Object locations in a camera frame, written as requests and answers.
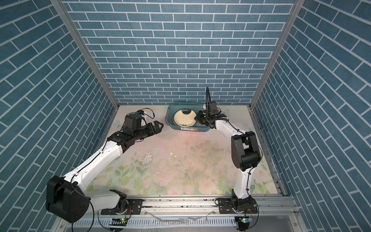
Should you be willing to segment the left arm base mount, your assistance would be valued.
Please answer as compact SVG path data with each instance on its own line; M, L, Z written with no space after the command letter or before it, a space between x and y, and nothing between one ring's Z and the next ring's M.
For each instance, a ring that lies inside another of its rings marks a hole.
M110 189L109 191L119 196L119 200L114 208L102 209L100 213L101 215L140 214L143 206L143 199L127 199L127 195L121 191L116 189Z

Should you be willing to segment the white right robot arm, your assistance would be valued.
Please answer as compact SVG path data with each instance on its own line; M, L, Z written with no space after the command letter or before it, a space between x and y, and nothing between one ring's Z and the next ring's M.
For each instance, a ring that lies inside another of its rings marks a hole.
M252 174L262 160L260 146L256 134L253 131L245 131L225 118L225 115L218 112L201 110L195 120L212 129L222 132L231 139L231 159L238 169L235 186L232 190L231 203L236 212L259 212L256 200L251 196Z

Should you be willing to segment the cream plate dark spot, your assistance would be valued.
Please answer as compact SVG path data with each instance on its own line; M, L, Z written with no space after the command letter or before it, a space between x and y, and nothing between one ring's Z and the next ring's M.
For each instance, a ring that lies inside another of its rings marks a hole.
M176 125L181 127L191 127L196 124L196 113L191 109L178 110L174 116L173 121Z

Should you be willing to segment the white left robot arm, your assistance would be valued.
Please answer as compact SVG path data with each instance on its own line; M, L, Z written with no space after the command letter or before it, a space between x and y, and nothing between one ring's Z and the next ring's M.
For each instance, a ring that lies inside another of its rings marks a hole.
M89 211L112 210L118 215L127 213L125 193L110 189L107 194L93 196L87 189L108 164L131 146L161 133L164 125L158 121L147 122L146 116L144 110L127 114L121 129L110 135L93 155L64 176L53 176L46 185L46 210L69 223L77 222Z

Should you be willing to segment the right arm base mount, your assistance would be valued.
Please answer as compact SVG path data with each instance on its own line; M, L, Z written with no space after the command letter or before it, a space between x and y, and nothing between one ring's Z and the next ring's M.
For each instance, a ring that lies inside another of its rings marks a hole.
M218 207L220 214L257 214L259 211L255 199L251 196L244 199L238 199L235 196L216 198L214 203Z

